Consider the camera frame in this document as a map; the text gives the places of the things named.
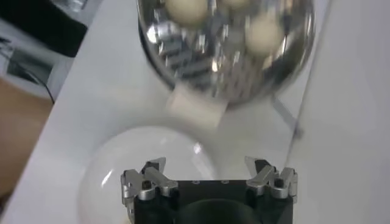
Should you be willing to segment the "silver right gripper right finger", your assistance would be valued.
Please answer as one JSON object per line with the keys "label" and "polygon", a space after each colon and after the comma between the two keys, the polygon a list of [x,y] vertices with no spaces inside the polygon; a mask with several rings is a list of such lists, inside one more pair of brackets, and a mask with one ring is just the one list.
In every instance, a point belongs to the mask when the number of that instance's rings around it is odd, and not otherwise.
{"label": "silver right gripper right finger", "polygon": [[262,196],[268,189],[272,198],[297,200],[298,173],[293,168],[284,167],[279,172],[265,159],[250,156],[246,156],[244,162],[251,175],[246,185],[256,196]]}

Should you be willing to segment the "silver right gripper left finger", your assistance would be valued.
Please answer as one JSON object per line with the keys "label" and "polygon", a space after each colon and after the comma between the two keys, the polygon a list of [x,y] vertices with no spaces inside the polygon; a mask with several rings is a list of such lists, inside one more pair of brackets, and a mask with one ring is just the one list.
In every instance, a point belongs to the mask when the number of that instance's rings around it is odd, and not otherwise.
{"label": "silver right gripper left finger", "polygon": [[165,164],[166,158],[160,157],[147,161],[140,172],[125,170],[121,175],[122,204],[129,207],[136,198],[153,200],[156,191],[164,197],[172,197],[178,191],[179,183],[163,175]]}

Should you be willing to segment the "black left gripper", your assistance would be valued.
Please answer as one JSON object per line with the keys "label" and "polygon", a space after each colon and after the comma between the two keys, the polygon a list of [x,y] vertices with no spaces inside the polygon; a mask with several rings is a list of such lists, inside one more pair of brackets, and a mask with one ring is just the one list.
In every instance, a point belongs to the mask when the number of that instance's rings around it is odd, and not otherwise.
{"label": "black left gripper", "polygon": [[88,31],[48,0],[1,0],[1,19],[47,48],[74,58]]}

